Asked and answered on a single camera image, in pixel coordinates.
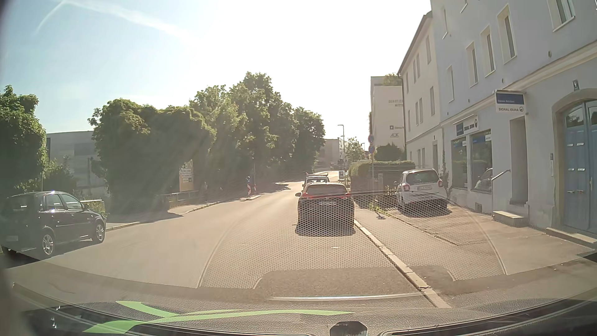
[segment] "white small car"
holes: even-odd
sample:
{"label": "white small car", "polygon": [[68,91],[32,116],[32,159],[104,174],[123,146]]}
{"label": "white small car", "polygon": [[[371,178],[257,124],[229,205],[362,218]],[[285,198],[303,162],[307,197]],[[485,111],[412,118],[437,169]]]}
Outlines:
{"label": "white small car", "polygon": [[448,201],[444,196],[444,186],[435,169],[413,169],[402,173],[398,184],[398,207],[402,211],[413,210],[415,206],[432,206],[446,209]]}

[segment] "car window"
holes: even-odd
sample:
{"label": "car window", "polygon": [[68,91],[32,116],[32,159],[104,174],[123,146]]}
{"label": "car window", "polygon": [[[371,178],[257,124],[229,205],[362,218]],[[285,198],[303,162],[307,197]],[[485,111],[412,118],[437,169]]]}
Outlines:
{"label": "car window", "polygon": [[407,175],[408,184],[435,183],[439,180],[435,170],[424,170],[422,172],[409,173]]}
{"label": "car window", "polygon": [[306,192],[313,196],[343,195],[346,194],[346,188],[338,184],[312,184]]}
{"label": "car window", "polygon": [[33,195],[20,195],[7,198],[0,206],[1,212],[5,216],[15,213],[24,213],[32,210]]}
{"label": "car window", "polygon": [[64,210],[62,201],[57,194],[49,194],[44,196],[46,210]]}
{"label": "car window", "polygon": [[60,194],[60,196],[64,200],[67,210],[83,210],[83,205],[76,198],[67,194]]}

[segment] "stone step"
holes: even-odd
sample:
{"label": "stone step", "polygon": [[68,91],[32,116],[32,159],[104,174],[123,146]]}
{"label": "stone step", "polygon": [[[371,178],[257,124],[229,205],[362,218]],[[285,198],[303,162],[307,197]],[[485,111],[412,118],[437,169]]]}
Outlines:
{"label": "stone step", "polygon": [[528,226],[528,218],[517,215],[508,211],[494,211],[493,220],[502,224],[510,225],[511,227],[526,227]]}

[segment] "step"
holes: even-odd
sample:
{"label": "step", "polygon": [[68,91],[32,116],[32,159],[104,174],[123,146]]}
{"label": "step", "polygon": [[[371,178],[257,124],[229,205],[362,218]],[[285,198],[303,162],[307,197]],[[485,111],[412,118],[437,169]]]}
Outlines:
{"label": "step", "polygon": [[545,228],[545,233],[550,236],[558,237],[561,239],[565,239],[571,241],[573,243],[577,243],[579,245],[587,246],[589,248],[597,248],[597,239],[586,234],[575,232],[576,230],[567,229],[559,230],[556,228],[548,227]]}
{"label": "step", "polygon": [[526,227],[528,226],[528,218],[517,215],[508,211],[494,211],[493,220],[502,224],[510,225],[511,227]]}

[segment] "car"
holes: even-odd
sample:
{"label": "car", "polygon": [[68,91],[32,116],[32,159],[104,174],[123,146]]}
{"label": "car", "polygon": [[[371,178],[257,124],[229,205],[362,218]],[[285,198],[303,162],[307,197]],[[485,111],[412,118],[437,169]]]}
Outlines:
{"label": "car", "polygon": [[295,196],[298,197],[298,227],[322,224],[327,228],[352,229],[355,223],[355,202],[344,185],[311,183]]}
{"label": "car", "polygon": [[60,244],[89,238],[102,243],[105,232],[101,214],[61,191],[19,194],[0,203],[0,246],[7,255],[27,252],[45,259]]}
{"label": "car", "polygon": [[435,169],[407,170],[397,184],[398,207],[403,211],[425,205],[446,209],[448,200],[442,195],[443,192],[443,182]]}
{"label": "car", "polygon": [[307,174],[304,178],[304,183],[303,183],[303,188],[309,184],[309,183],[314,183],[314,182],[329,182],[330,178],[328,177],[328,174],[326,173],[325,175],[323,174]]}

